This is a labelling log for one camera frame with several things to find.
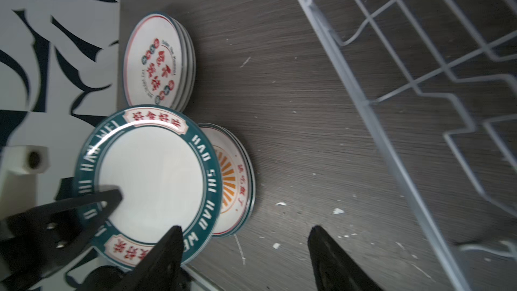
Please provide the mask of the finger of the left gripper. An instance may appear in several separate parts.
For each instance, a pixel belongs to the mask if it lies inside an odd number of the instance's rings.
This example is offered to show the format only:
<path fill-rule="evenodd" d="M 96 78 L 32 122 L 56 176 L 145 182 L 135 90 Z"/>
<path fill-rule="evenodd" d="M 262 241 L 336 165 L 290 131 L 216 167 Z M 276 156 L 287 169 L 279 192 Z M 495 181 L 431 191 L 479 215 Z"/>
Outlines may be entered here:
<path fill-rule="evenodd" d="M 63 199 L 1 220 L 1 278 L 42 279 L 76 258 L 123 200 L 118 189 Z"/>

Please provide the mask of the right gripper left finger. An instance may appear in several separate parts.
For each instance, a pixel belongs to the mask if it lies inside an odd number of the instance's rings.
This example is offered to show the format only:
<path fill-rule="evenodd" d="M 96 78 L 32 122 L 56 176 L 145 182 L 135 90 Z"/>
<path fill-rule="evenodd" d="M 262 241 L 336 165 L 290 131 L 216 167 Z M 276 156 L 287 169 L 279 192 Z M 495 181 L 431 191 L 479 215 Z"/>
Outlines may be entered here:
<path fill-rule="evenodd" d="M 183 250 L 183 231 L 173 226 L 112 290 L 176 290 Z"/>

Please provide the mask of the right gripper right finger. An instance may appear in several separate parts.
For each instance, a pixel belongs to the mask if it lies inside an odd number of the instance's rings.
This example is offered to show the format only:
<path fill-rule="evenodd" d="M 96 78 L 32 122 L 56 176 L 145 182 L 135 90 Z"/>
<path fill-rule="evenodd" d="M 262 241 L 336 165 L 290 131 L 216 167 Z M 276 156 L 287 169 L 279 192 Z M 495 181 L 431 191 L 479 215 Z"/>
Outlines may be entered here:
<path fill-rule="evenodd" d="M 381 289 L 322 226 L 311 229 L 308 249 L 318 290 Z"/>

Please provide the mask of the row plate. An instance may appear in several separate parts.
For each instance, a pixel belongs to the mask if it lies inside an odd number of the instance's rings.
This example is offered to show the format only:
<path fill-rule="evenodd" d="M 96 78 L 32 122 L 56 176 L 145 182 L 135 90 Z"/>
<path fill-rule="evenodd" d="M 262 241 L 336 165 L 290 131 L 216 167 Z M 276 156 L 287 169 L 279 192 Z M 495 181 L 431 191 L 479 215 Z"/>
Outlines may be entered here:
<path fill-rule="evenodd" d="M 158 105 L 183 112 L 193 93 L 196 67 L 187 29 L 164 13 L 145 16 L 133 29 L 123 59 L 128 105 Z"/>
<path fill-rule="evenodd" d="M 249 221 L 256 198 L 256 179 L 248 152 L 241 141 L 226 128 L 200 123 L 214 147 L 222 172 L 222 208 L 214 237 L 236 234 Z"/>
<path fill-rule="evenodd" d="M 76 197 L 118 189 L 122 201 L 92 246 L 134 269 L 173 227 L 182 264 L 209 243 L 222 208 L 222 171 L 198 124 L 163 106 L 139 105 L 108 117 L 88 137 L 71 186 Z"/>

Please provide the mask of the white wire dish rack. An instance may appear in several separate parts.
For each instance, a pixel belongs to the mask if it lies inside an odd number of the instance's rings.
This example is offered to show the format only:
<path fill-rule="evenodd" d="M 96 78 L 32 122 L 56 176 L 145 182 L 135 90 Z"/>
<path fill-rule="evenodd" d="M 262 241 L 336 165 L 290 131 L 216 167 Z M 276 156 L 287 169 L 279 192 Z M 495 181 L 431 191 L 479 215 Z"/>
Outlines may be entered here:
<path fill-rule="evenodd" d="M 516 289 L 516 0 L 298 0 L 455 290 Z"/>

